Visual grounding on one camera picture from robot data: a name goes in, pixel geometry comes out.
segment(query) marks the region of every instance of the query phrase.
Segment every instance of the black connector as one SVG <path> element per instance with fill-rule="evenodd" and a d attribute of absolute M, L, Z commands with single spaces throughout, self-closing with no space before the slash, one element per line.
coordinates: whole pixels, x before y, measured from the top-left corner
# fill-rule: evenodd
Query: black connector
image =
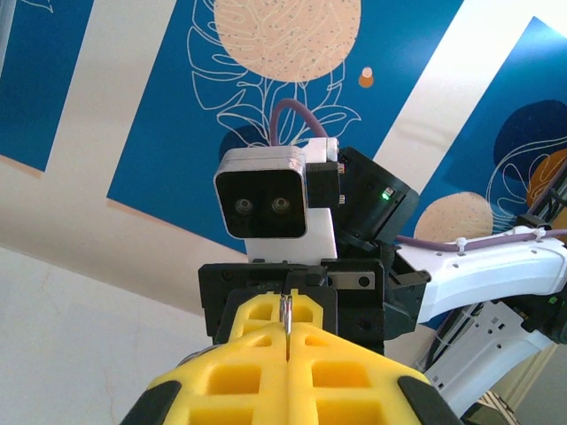
<path fill-rule="evenodd" d="M 307 205 L 309 208 L 334 208 L 339 205 L 338 163 L 307 164 Z"/>
<path fill-rule="evenodd" d="M 514 225 L 526 226 L 528 228 L 544 228 L 545 230 L 551 229 L 551 225 L 548 222 L 528 212 L 526 214 L 518 215 Z"/>

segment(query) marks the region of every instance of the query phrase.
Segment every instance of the wall mural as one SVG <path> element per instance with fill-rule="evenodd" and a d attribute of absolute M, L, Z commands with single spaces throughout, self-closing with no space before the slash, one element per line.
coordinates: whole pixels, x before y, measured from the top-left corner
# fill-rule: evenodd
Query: wall mural
<path fill-rule="evenodd" d="M 215 199 L 219 157 L 266 144 L 285 97 L 372 157 L 461 2 L 177 2 L 108 197 L 243 249 Z M 284 143 L 310 136 L 294 112 L 280 122 Z"/>
<path fill-rule="evenodd" d="M 342 145 L 372 157 L 461 5 L 178 1 L 108 198 L 242 250 L 214 195 L 224 152 L 266 145 L 274 105 L 293 97 Z M 17 0 L 0 74 L 0 155 L 45 171 L 91 6 Z M 565 69 L 567 39 L 533 19 L 405 234 L 488 235 L 527 209 L 567 158 Z M 278 135 L 297 144 L 311 133 L 287 112 Z"/>
<path fill-rule="evenodd" d="M 533 19 L 423 191 L 406 233 L 415 228 L 443 241 L 490 235 L 525 213 L 567 157 L 565 69 L 567 39 Z"/>
<path fill-rule="evenodd" d="M 45 171 L 92 3 L 15 2 L 0 74 L 0 155 Z"/>

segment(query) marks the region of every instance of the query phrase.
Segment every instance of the dark blue circle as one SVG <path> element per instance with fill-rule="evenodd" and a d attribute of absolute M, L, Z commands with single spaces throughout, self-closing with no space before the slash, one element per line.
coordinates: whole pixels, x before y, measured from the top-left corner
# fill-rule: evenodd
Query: dark blue circle
<path fill-rule="evenodd" d="M 248 144 L 246 144 L 243 139 L 248 143 L 255 143 L 256 145 L 269 145 L 268 141 L 260 134 L 260 131 L 258 131 L 255 126 L 235 128 L 222 138 L 221 146 L 219 147 L 219 161 L 222 161 L 222 157 L 224 157 L 224 154 L 229 150 L 247 147 Z"/>
<path fill-rule="evenodd" d="M 494 143 L 493 160 L 494 165 L 498 166 L 508 154 L 515 148 L 519 148 L 528 143 L 554 140 L 567 136 L 567 105 L 558 100 L 543 100 L 535 104 L 528 104 L 512 113 L 504 122 L 496 141 Z M 541 154 L 551 155 L 565 146 L 542 146 L 518 155 L 514 158 L 514 165 L 517 167 L 520 176 L 510 174 L 510 177 L 521 181 L 528 181 L 535 166 L 533 161 Z"/>

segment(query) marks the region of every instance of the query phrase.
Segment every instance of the screw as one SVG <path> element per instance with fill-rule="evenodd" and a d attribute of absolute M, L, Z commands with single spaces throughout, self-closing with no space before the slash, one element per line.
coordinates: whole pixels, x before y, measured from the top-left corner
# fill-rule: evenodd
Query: screw
<path fill-rule="evenodd" d="M 359 278 L 358 284 L 361 285 L 363 288 L 366 288 L 370 285 L 370 279 L 366 276 Z"/>
<path fill-rule="evenodd" d="M 233 277 L 234 276 L 232 275 L 232 272 L 230 272 L 229 270 L 224 270 L 222 272 L 222 279 L 224 279 L 225 281 L 231 281 Z"/>

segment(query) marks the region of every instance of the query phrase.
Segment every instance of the leaf drawing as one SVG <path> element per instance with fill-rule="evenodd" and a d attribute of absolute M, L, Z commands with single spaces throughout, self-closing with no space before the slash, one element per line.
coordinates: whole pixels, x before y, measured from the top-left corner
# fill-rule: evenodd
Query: leaf drawing
<path fill-rule="evenodd" d="M 547 153 L 536 155 L 529 166 L 528 173 L 522 173 L 517 165 L 523 156 L 530 156 L 537 151 L 552 148 L 559 151 L 567 147 L 567 136 L 552 140 L 539 140 L 517 146 L 506 155 L 488 181 L 486 201 L 493 206 L 494 232 L 510 229 L 514 224 L 519 209 L 527 208 L 527 193 L 530 188 L 530 177 L 535 168 L 545 158 Z"/>
<path fill-rule="evenodd" d="M 251 9 L 248 12 L 252 18 L 242 15 L 242 7 L 238 9 L 237 2 L 225 0 L 224 5 L 224 13 L 217 19 L 225 20 L 219 24 L 234 24 L 258 16 L 258 11 L 253 9 L 256 7 L 254 2 L 249 3 Z M 270 22 L 278 25 L 279 21 L 272 19 Z M 293 25 L 289 21 L 286 25 L 288 27 L 283 33 L 291 36 Z M 235 37 L 252 37 L 238 26 L 233 29 Z M 303 52 L 298 47 L 294 54 L 297 54 L 297 60 Z M 271 113 L 280 100 L 288 97 L 300 101 L 313 111 L 329 136 L 339 137 L 351 122 L 361 120 L 355 110 L 340 104 L 346 72 L 344 61 L 321 77 L 327 80 L 324 89 L 319 81 L 316 87 L 310 81 L 277 81 L 258 75 L 242 66 L 225 50 L 215 23 L 213 0 L 195 0 L 187 34 L 187 56 L 192 68 L 190 83 L 199 105 L 204 110 L 216 111 L 217 123 L 231 132 L 243 147 L 268 143 Z M 243 128 L 250 128 L 251 131 L 243 131 Z M 280 116 L 278 136 L 280 144 L 301 143 L 309 136 L 309 128 L 298 114 L 287 110 Z"/>
<path fill-rule="evenodd" d="M 29 4 L 30 6 L 38 7 L 53 13 L 53 5 L 51 0 L 20 0 L 22 3 Z"/>

